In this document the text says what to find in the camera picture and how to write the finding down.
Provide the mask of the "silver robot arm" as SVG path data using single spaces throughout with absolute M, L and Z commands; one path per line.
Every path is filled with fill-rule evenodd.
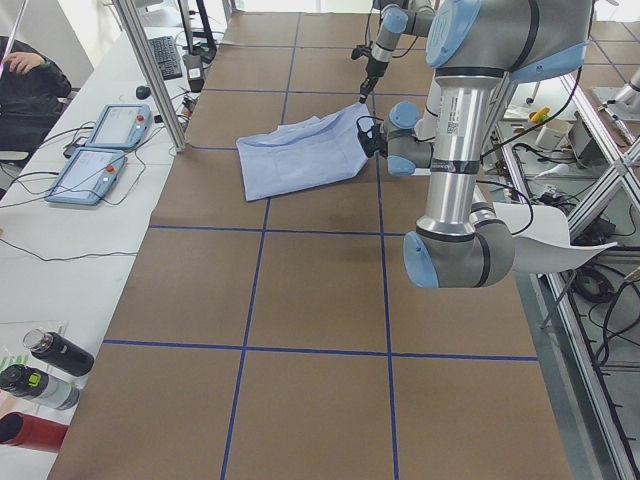
M 373 1 L 380 11 L 379 30 L 374 40 L 357 45 L 351 59 L 367 58 L 366 77 L 359 87 L 358 101 L 364 104 L 378 81 L 384 76 L 403 35 L 415 40 L 429 35 L 439 1 Z
M 584 62 L 589 1 L 381 2 L 370 49 L 367 95 L 383 76 L 402 35 L 426 39 L 426 61 L 439 95 L 435 139 L 417 141 L 417 107 L 397 104 L 381 125 L 389 171 L 428 168 L 426 210 L 405 235 L 404 263 L 422 288 L 490 286 L 511 270 L 515 243 L 477 188 L 484 144 L 493 127 L 489 101 L 502 81 L 529 83 L 568 74 Z

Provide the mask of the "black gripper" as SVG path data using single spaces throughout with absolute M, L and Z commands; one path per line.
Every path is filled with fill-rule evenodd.
M 386 135 L 379 131 L 371 132 L 369 135 L 369 157 L 373 157 L 375 154 L 386 158 L 388 155 L 388 143 Z
M 388 64 L 388 61 L 378 60 L 374 56 L 370 56 L 368 58 L 365 68 L 367 78 L 361 83 L 359 87 L 358 101 L 361 104 L 364 104 L 369 95 L 374 91 L 376 80 L 384 76 Z

